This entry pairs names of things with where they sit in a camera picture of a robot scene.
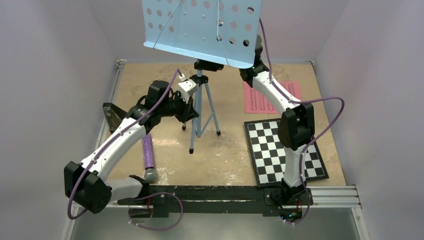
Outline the purple glitter microphone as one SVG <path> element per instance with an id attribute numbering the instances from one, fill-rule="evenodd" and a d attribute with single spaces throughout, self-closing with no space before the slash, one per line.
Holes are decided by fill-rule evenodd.
<path id="1" fill-rule="evenodd" d="M 144 179 L 150 183 L 154 183 L 158 179 L 155 169 L 153 140 L 150 133 L 142 139 L 143 162 L 144 162 Z"/>

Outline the black metronome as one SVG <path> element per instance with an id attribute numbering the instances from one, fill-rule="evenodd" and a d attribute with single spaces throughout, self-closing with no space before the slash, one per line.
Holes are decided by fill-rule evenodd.
<path id="1" fill-rule="evenodd" d="M 111 134 L 113 134 L 118 129 L 122 123 L 122 120 L 128 114 L 126 111 L 112 102 L 104 102 L 102 105 L 102 111 L 108 125 L 108 130 Z"/>

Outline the light blue music stand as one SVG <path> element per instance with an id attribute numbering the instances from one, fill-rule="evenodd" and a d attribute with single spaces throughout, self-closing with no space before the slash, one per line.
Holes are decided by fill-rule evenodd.
<path id="1" fill-rule="evenodd" d="M 262 1 L 143 0 L 144 46 L 238 69 L 254 65 Z"/>

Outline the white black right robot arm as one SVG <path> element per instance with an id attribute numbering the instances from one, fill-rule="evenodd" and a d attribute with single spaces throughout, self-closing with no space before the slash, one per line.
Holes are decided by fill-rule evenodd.
<path id="1" fill-rule="evenodd" d="M 258 35 L 252 67 L 239 72 L 242 80 L 262 94 L 280 115 L 277 136 L 286 156 L 280 196 L 284 202 L 292 204 L 306 191 L 304 157 L 315 134 L 314 107 L 301 103 L 283 88 L 261 59 L 262 52 L 262 38 Z"/>

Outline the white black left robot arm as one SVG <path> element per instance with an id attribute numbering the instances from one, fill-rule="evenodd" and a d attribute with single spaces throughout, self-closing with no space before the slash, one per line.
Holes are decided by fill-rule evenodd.
<path id="1" fill-rule="evenodd" d="M 108 181 L 122 157 L 147 136 L 164 117 L 175 117 L 185 123 L 199 114 L 193 107 L 193 94 L 198 85 L 191 79 L 177 84 L 173 91 L 167 81 L 155 80 L 146 95 L 128 111 L 123 111 L 120 124 L 109 138 L 81 162 L 70 161 L 64 167 L 64 190 L 68 208 L 77 203 L 93 214 L 101 212 L 108 203 L 131 199 L 138 205 L 146 203 L 149 191 L 146 180 L 131 175 Z"/>

